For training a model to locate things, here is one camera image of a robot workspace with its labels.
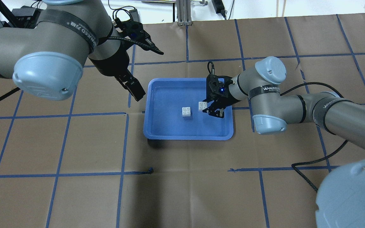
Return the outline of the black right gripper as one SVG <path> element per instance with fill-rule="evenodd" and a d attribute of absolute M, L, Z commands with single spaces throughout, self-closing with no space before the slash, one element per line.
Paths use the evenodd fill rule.
<path fill-rule="evenodd" d="M 234 98 L 229 91 L 229 85 L 233 84 L 232 77 L 209 74 L 206 83 L 208 107 L 202 112 L 210 113 L 211 116 L 216 118 L 224 118 L 224 108 L 234 103 Z"/>

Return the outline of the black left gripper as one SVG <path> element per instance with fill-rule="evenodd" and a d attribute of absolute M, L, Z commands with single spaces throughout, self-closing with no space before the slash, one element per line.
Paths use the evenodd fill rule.
<path fill-rule="evenodd" d="M 89 60 L 101 74 L 115 77 L 138 102 L 146 95 L 146 92 L 128 69 L 130 58 L 127 50 L 133 45 L 129 40 L 138 42 L 145 51 L 152 51 L 159 55 L 164 55 L 164 52 L 154 44 L 141 22 L 132 19 L 123 22 L 116 19 L 115 22 L 119 22 L 120 25 L 113 25 L 110 21 L 103 33 L 98 36 L 97 46 L 89 54 Z"/>

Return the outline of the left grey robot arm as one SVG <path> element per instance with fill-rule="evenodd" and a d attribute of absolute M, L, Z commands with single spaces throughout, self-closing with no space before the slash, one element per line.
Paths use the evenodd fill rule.
<path fill-rule="evenodd" d="M 143 24 L 132 17 L 110 18 L 100 0 L 45 0 L 46 9 L 30 22 L 19 20 L 0 0 L 0 12 L 9 20 L 0 26 L 0 79 L 16 88 L 0 101 L 22 90 L 36 97 L 61 101 L 74 94 L 89 59 L 98 71 L 114 77 L 139 101 L 145 93 L 128 70 L 127 50 L 137 45 L 164 53 L 153 43 Z"/>

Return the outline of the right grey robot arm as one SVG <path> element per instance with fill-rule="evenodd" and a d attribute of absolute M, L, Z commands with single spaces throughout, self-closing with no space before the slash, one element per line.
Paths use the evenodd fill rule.
<path fill-rule="evenodd" d="M 348 100 L 325 83 L 329 92 L 288 95 L 279 85 L 286 79 L 283 62 L 266 57 L 235 77 L 217 76 L 214 63 L 207 64 L 207 97 L 210 116 L 223 118 L 224 110 L 244 99 L 252 106 L 255 131 L 261 135 L 284 132 L 289 124 L 314 123 L 344 142 L 329 155 L 291 165 L 317 193 L 315 212 L 318 228 L 365 228 L 365 159 L 339 166 L 317 187 L 299 166 L 319 163 L 333 157 L 347 143 L 365 150 L 365 107 Z"/>

